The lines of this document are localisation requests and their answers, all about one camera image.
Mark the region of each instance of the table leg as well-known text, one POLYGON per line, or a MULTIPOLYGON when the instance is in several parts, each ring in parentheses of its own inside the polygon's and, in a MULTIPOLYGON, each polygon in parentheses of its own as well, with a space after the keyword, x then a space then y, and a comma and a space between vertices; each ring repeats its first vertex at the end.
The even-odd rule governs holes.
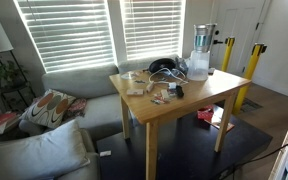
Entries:
POLYGON ((146 180, 156 178, 158 122, 146 124, 146 180))
POLYGON ((121 98, 121 107, 122 107, 122 125, 123 125, 123 136, 124 139, 130 138, 130 133, 129 133, 129 118, 128 118, 128 106, 126 105, 124 99, 120 96, 121 98))
POLYGON ((225 135, 226 135, 226 129, 227 129, 228 122, 230 120, 230 116, 232 114, 233 105, 234 105, 234 101, 235 101, 235 96, 236 96, 236 92, 233 92, 232 94, 230 94, 225 99, 224 111, 223 111, 223 115, 222 115, 221 125, 220 125, 220 129, 219 129, 219 132, 218 132, 218 135, 217 135, 216 144, 215 144, 215 151, 216 152, 221 151, 222 146, 224 144, 224 138, 225 138, 225 135))

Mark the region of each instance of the potted plant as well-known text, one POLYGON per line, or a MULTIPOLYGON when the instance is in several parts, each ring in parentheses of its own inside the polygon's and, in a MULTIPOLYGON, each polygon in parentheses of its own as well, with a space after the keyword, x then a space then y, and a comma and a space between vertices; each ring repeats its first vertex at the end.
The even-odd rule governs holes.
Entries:
POLYGON ((0 82, 6 83, 6 88, 16 88, 23 85, 24 80, 21 76, 21 70, 15 67, 13 61, 7 61, 7 63, 0 64, 0 82))

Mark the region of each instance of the window blinds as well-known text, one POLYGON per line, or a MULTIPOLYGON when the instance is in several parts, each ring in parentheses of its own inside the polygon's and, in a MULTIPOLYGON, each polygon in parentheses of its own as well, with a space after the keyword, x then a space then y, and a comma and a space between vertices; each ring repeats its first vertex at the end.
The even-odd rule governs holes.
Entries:
POLYGON ((114 62, 105 0, 17 0, 46 72, 114 62))
POLYGON ((121 1, 128 60, 179 55, 183 1, 121 1))

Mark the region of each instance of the cable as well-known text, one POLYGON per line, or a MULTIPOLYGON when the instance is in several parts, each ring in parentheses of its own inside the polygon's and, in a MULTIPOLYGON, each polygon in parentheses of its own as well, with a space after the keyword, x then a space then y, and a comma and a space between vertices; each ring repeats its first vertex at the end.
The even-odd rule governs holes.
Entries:
MULTIPOLYGON (((171 75, 172 77, 174 77, 175 79, 178 79, 178 80, 180 80, 181 82, 184 82, 185 84, 188 83, 188 82, 185 81, 184 79, 181 79, 181 78, 179 78, 179 77, 176 77, 176 76, 175 76, 169 69, 167 69, 167 68, 162 68, 162 69, 156 71, 155 73, 153 73, 153 74, 148 78, 149 82, 154 82, 154 81, 151 81, 151 78, 152 78, 155 74, 160 73, 160 72, 163 71, 163 70, 167 70, 167 71, 170 73, 170 75, 171 75)), ((166 82, 166 81, 159 81, 159 82, 154 82, 154 84, 155 84, 155 83, 168 83, 168 82, 166 82)))
POLYGON ((266 157, 268 157, 268 156, 271 156, 271 155, 275 154, 276 152, 284 149, 285 147, 288 147, 288 143, 285 144, 284 146, 281 146, 281 147, 277 148, 276 150, 268 153, 268 154, 265 155, 265 156, 262 156, 262 157, 259 157, 259 158, 256 158, 256 159, 252 159, 252 160, 250 160, 250 161, 247 161, 247 162, 244 162, 244 163, 241 163, 241 164, 237 164, 236 166, 233 167, 233 173, 232 173, 232 174, 233 174, 233 180, 234 180, 234 172, 235 172, 235 170, 236 170, 239 166, 243 166, 243 165, 245 165, 245 164, 248 164, 248 163, 251 163, 251 162, 254 162, 254 161, 258 161, 258 160, 264 159, 264 158, 266 158, 266 157))

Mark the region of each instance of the yellow pole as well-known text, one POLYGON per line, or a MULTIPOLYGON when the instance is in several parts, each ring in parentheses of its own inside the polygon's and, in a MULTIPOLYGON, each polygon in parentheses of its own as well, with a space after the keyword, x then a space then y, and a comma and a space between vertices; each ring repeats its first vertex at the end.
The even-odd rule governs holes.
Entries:
MULTIPOLYGON (((250 58, 249 64, 247 66, 244 78, 251 80, 253 73, 255 71, 258 59, 260 58, 261 53, 264 53, 266 50, 266 46, 264 46, 264 44, 257 44, 255 43, 254 47, 253 47, 253 52, 252 52, 252 56, 250 58)), ((245 95, 247 93, 248 90, 248 86, 244 86, 240 89, 240 91, 238 92, 236 101, 235 101, 235 105, 233 107, 233 114, 237 115, 242 107, 245 95)))
POLYGON ((225 40, 226 50, 225 50, 223 65, 222 65, 222 71, 224 71, 224 72, 227 71, 227 66, 228 66, 228 62, 230 61, 230 56, 231 56, 232 47, 234 45, 234 42, 235 42, 235 37, 228 37, 225 40))

